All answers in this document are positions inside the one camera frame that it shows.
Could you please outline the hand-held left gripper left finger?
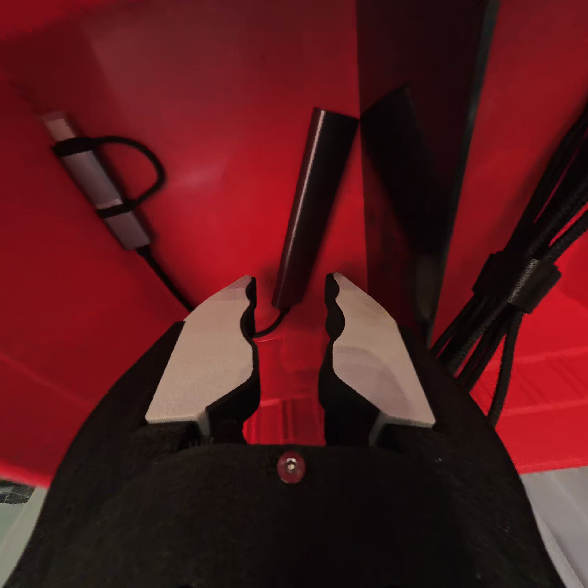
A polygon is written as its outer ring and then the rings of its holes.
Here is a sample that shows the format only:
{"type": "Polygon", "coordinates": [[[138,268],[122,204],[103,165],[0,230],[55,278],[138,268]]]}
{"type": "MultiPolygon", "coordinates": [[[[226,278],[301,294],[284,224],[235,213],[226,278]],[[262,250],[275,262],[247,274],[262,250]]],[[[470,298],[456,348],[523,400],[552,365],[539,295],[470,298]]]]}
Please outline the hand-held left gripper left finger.
{"type": "Polygon", "coordinates": [[[146,411],[149,424],[243,427],[261,400],[255,309],[256,280],[245,275],[188,315],[146,411]]]}

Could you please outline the black bin divider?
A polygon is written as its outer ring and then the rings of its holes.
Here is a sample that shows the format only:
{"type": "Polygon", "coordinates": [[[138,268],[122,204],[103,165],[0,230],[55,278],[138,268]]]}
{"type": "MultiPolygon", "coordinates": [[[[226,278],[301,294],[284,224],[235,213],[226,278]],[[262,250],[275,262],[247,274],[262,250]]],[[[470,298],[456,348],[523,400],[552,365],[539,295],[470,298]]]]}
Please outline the black bin divider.
{"type": "Polygon", "coordinates": [[[356,1],[367,292],[430,342],[499,1],[356,1]]]}

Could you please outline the red plastic bin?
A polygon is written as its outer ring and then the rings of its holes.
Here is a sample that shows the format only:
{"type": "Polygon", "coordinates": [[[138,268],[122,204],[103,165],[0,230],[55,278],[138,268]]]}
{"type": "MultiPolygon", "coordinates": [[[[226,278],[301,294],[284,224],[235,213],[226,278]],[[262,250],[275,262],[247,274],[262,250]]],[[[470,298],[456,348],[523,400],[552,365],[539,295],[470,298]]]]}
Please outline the red plastic bin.
{"type": "MultiPolygon", "coordinates": [[[[256,277],[261,328],[315,107],[360,117],[356,1],[1,1],[1,477],[51,483],[91,410],[187,312],[109,233],[42,116],[151,148],[138,210],[192,304],[256,277]]],[[[434,341],[587,102],[587,1],[499,1],[434,341]]],[[[306,296],[260,342],[251,440],[319,445],[325,275],[368,290],[360,130],[306,296]]]]}

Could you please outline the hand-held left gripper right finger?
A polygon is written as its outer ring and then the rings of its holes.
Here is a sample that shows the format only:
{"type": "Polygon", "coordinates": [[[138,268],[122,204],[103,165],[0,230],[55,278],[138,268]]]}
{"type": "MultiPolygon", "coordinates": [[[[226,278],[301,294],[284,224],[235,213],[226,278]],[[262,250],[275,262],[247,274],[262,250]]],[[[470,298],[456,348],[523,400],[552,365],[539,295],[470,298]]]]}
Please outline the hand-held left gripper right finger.
{"type": "Polygon", "coordinates": [[[431,429],[436,419],[393,317],[339,272],[325,279],[327,348],[319,372],[326,430],[431,429]]]}

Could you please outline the grey usb hub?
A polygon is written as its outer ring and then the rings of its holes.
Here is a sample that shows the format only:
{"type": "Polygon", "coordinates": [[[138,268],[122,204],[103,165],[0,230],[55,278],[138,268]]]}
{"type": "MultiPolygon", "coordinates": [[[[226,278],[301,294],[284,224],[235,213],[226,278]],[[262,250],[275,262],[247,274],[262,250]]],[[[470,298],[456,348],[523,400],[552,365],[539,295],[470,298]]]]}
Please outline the grey usb hub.
{"type": "Polygon", "coordinates": [[[272,296],[283,315],[305,296],[358,127],[354,116],[313,109],[272,296]]]}

